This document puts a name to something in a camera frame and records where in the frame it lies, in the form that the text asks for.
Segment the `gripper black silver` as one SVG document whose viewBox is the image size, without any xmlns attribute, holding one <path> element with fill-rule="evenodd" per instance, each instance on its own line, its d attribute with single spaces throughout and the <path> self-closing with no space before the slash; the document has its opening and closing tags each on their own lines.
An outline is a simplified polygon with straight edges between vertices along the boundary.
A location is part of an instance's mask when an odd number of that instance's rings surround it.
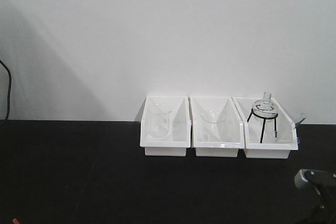
<svg viewBox="0 0 336 224">
<path fill-rule="evenodd" d="M 307 217 L 296 223 L 335 223 L 335 194 L 331 192 L 335 188 L 335 173 L 300 169 L 294 182 L 298 189 L 313 189 L 320 200 Z"/>
</svg>

